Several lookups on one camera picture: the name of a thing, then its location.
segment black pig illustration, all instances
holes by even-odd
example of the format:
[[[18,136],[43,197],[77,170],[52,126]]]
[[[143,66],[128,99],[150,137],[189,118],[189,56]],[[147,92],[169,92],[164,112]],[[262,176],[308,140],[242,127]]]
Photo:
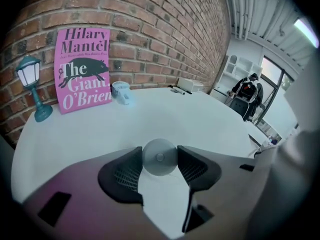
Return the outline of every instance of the black pig illustration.
[[[77,67],[78,69],[81,66],[85,65],[86,66],[86,69],[84,69],[85,73],[84,74],[79,73],[78,75],[72,76],[71,66],[67,64],[65,68],[66,77],[63,79],[63,82],[59,84],[59,87],[61,88],[64,88],[67,85],[67,83],[70,81],[70,79],[73,77],[82,76],[83,78],[86,78],[86,77],[96,76],[96,78],[99,81],[103,81],[104,79],[99,74],[107,72],[109,70],[103,60],[97,60],[93,58],[74,58],[69,63],[73,63],[73,67]],[[61,75],[64,73],[62,68],[59,69],[59,73],[60,73],[59,74],[59,79],[60,79]]]

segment black backpack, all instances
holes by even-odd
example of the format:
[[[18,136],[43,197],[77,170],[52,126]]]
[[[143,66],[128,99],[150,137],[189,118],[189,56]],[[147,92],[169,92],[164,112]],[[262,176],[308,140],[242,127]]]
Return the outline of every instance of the black backpack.
[[[258,96],[258,80],[251,81],[249,78],[246,78],[240,84],[239,89],[236,91],[235,95],[243,98],[249,103],[252,103]]]

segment ceiling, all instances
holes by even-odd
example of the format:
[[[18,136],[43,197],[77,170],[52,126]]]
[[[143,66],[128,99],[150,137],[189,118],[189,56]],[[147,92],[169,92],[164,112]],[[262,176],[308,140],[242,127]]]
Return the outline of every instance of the ceiling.
[[[252,40],[268,48],[297,73],[316,50],[294,26],[298,18],[304,17],[292,0],[227,0],[227,5],[237,39]]]

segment ceiling light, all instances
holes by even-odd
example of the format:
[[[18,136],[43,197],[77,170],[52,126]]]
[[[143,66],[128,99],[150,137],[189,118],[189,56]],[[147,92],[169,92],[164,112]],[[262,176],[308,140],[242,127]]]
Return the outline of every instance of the ceiling light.
[[[306,26],[300,19],[294,23],[294,25],[309,39],[315,48],[319,46],[319,40],[314,32]]]

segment person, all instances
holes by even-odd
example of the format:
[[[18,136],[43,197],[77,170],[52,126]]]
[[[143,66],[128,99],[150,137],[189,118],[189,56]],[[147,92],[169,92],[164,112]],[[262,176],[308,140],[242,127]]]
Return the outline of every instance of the person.
[[[251,76],[241,79],[229,92],[229,96],[233,96],[234,94],[236,94],[237,91],[239,90],[241,84],[247,80],[254,82],[254,81],[258,81],[259,77],[256,73],[253,73]],[[262,103],[262,99],[264,97],[264,89],[262,87],[262,84],[259,82],[256,83],[256,87],[257,87],[258,94],[257,94],[255,100],[250,103],[246,114],[243,116],[243,121],[248,120],[248,121],[252,122],[252,119],[253,119],[254,114],[256,113],[257,107],[260,106],[260,104]]]

